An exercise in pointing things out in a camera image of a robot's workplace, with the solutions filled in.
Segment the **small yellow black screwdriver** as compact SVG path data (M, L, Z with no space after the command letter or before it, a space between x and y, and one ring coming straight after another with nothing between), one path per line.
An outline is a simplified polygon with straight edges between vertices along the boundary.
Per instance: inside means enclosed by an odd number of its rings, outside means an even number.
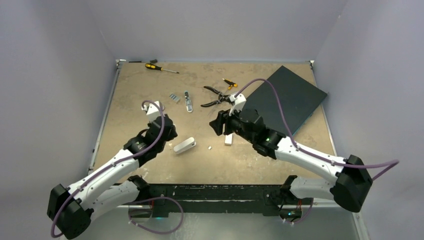
M233 81L231 81L229 79L223 78L222 80L226 84L228 84L228 87L227 87L228 90L231 90L232 88L237 88L238 87L238 84L237 83L235 83L235 82L233 82Z

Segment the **black flat box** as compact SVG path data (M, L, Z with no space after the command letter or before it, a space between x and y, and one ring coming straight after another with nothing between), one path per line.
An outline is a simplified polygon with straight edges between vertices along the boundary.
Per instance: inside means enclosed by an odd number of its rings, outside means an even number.
M328 94L288 68L281 66L267 79L275 88L283 114L294 135ZM265 125L285 135L288 131L281 118L272 88L262 83L246 98L244 109L256 110Z

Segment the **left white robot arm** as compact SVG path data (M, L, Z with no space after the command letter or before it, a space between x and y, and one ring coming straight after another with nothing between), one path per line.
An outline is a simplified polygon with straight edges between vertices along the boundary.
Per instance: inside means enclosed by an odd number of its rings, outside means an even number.
M167 114L161 114L103 166L68 187L58 184L52 188L47 206L47 216L52 220L51 237L74 239L81 234L91 222L101 194L154 159L164 150L166 142L177 135L173 121Z

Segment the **small white box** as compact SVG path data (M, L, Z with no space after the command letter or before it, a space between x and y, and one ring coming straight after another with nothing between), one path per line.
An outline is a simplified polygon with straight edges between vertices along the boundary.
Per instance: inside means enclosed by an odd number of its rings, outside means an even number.
M231 146L233 144L233 134L228 134L225 136L224 145Z

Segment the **black handled pliers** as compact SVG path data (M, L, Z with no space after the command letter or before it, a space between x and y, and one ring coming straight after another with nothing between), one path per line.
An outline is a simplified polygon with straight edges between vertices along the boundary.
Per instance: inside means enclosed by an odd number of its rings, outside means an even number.
M203 86L203 88L212 92L214 94L214 97L211 99L210 102L201 104L200 106L202 108L209 108L209 107L213 107L215 105L219 105L219 104L224 103L224 102L227 102L227 103L231 102L230 101L230 95L227 91L222 92L222 91L217 90L216 88L214 88L212 86L208 86L208 85Z

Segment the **pink white stapler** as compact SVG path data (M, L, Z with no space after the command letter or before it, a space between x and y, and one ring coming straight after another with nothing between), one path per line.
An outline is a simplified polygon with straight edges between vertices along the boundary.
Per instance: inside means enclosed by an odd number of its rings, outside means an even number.
M181 143L174 146L173 151L178 155L186 152L197 145L194 137L189 137Z

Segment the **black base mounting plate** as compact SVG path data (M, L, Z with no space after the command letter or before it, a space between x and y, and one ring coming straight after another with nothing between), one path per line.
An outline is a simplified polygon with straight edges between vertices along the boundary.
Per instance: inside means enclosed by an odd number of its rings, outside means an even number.
M152 183L129 204L153 202L152 216L166 218L170 213L280 215L281 206L309 205L312 198L298 200L277 184L165 184Z

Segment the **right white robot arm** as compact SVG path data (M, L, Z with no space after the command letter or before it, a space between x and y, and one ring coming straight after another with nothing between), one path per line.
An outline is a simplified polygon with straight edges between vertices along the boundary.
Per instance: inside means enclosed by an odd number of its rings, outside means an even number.
M251 143L260 155L289 162L321 177L320 180L289 177L280 191L284 202L292 204L298 199L326 199L335 201L347 211L361 211L373 179L359 157L329 155L292 141L288 135L267 127L253 109L233 114L229 110L221 110L209 125L218 136L236 134Z

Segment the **silver staple strip block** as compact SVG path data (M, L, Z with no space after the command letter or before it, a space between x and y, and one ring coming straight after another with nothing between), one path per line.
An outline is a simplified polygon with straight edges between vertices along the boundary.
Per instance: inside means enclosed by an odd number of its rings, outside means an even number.
M180 98L177 95L173 94L173 93L171 93L169 95L169 97L170 97L171 100L173 100L176 103L178 103L180 101Z

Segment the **silver stapler magazine tray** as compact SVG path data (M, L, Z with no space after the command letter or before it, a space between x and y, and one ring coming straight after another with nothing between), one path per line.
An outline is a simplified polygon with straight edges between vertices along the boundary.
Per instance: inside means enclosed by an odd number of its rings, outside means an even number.
M190 99L190 95L188 91L184 92L184 99L185 99L185 105L186 105L186 110L188 113L192 113L193 112L193 105Z

